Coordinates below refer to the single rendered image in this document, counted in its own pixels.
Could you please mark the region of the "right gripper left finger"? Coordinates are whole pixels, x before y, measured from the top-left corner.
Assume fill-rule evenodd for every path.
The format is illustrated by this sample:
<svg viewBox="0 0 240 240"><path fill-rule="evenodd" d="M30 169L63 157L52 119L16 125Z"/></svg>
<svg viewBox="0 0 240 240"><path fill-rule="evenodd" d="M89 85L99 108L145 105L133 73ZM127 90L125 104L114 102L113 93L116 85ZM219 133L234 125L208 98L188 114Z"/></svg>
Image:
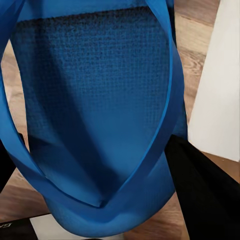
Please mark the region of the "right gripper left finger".
<svg viewBox="0 0 240 240"><path fill-rule="evenodd" d="M24 137L21 133L19 133L23 143L25 144ZM16 166L9 157L5 147L0 140L0 193L14 172Z"/></svg>

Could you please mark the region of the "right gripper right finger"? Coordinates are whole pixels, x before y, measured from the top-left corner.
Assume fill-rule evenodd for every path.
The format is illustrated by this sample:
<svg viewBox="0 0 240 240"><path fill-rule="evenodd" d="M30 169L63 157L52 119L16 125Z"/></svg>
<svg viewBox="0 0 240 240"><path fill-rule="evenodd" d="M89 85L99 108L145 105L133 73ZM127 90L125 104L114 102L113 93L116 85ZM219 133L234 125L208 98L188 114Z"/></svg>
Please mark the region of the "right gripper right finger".
<svg viewBox="0 0 240 240"><path fill-rule="evenodd" d="M190 240L240 240L240 184L182 137L164 152Z"/></svg>

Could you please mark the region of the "sandal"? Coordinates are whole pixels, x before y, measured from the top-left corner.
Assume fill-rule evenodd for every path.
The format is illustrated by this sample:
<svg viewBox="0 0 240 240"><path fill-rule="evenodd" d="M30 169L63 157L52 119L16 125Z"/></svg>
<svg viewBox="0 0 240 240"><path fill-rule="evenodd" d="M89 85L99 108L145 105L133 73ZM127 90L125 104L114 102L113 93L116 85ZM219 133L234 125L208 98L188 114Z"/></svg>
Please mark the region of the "sandal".
<svg viewBox="0 0 240 240"><path fill-rule="evenodd" d="M1 68L10 39L29 151ZM0 140L55 220L116 236L175 193L164 149L188 141L174 0L0 0Z"/></svg>

